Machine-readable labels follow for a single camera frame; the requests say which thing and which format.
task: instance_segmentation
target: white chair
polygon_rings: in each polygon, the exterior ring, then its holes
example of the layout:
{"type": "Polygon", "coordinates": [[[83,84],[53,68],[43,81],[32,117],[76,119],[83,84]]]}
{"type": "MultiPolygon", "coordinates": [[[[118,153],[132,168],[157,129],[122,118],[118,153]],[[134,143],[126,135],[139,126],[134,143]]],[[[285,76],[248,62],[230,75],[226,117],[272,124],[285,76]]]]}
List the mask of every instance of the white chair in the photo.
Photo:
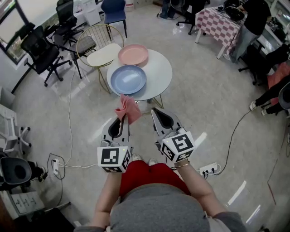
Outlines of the white chair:
{"type": "Polygon", "coordinates": [[[25,154],[22,150],[22,144],[31,147],[31,143],[24,141],[24,136],[30,131],[30,127],[20,127],[18,135],[15,134],[15,122],[13,117],[5,117],[0,115],[0,136],[4,138],[5,144],[3,146],[3,152],[9,153],[12,151],[20,152],[25,154]],[[19,145],[19,149],[15,150],[15,145],[19,145]]]}

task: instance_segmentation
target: bracelet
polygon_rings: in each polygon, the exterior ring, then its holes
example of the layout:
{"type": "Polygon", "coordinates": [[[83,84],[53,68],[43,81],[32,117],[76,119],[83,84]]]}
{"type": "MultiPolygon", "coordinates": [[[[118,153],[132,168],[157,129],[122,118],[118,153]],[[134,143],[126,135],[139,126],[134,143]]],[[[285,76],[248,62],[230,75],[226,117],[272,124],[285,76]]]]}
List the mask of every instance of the bracelet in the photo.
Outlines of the bracelet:
{"type": "Polygon", "coordinates": [[[181,165],[181,166],[176,166],[176,165],[174,165],[176,168],[182,168],[182,167],[185,167],[185,166],[187,166],[187,165],[189,165],[190,164],[190,161],[188,160],[188,163],[187,164],[184,164],[184,165],[181,165]]]}

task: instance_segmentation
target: person's leg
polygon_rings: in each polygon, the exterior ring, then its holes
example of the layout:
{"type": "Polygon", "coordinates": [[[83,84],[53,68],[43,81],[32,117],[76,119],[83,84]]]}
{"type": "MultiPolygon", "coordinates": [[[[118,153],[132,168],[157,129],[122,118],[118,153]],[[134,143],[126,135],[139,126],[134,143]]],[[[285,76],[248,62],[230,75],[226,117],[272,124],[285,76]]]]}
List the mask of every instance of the person's leg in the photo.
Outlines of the person's leg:
{"type": "Polygon", "coordinates": [[[120,196],[123,197],[131,190],[147,184],[150,181],[149,166],[142,160],[129,163],[126,172],[122,174],[120,196]]]}
{"type": "Polygon", "coordinates": [[[282,110],[284,110],[284,109],[282,108],[280,103],[277,103],[276,105],[273,105],[273,106],[265,109],[267,114],[275,114],[275,113],[278,113],[278,112],[280,112],[282,110]]]}
{"type": "Polygon", "coordinates": [[[236,46],[232,48],[229,56],[232,62],[237,62],[240,56],[244,54],[247,47],[253,43],[259,36],[250,32],[245,26],[241,27],[240,34],[238,35],[236,46]]]}
{"type": "Polygon", "coordinates": [[[161,11],[161,14],[159,15],[159,17],[164,18],[164,19],[166,19],[168,17],[167,11],[168,11],[169,2],[170,2],[170,0],[163,0],[162,11],[161,11]]]}
{"type": "Polygon", "coordinates": [[[280,90],[290,82],[290,75],[284,77],[277,84],[273,85],[268,91],[266,91],[261,97],[256,100],[256,106],[261,106],[274,97],[279,96],[280,90]]]}
{"type": "Polygon", "coordinates": [[[150,166],[150,177],[153,183],[170,184],[181,189],[187,195],[190,195],[183,180],[166,164],[155,164],[150,166]]]}
{"type": "Polygon", "coordinates": [[[168,15],[168,17],[173,19],[174,15],[175,15],[175,9],[172,6],[169,7],[167,15],[168,15]]]}

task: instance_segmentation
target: blue plate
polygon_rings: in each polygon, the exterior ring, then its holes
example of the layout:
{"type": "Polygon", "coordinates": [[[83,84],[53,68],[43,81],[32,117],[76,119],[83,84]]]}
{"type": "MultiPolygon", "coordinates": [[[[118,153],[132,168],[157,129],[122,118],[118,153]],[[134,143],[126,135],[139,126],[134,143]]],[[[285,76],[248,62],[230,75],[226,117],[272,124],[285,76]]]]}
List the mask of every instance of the blue plate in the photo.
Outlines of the blue plate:
{"type": "Polygon", "coordinates": [[[112,74],[111,85],[118,93],[132,94],[143,88],[146,79],[146,74],[140,67],[125,65],[112,74]]]}

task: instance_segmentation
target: blue chair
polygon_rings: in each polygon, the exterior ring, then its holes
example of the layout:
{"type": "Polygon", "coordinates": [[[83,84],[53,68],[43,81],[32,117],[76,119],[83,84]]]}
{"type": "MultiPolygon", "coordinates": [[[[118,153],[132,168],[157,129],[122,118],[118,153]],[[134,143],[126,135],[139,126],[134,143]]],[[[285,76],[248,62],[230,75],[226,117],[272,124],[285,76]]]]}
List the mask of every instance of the blue chair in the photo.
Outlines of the blue chair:
{"type": "Polygon", "coordinates": [[[105,12],[105,24],[123,21],[125,36],[127,38],[125,0],[103,0],[101,9],[105,12]]]}

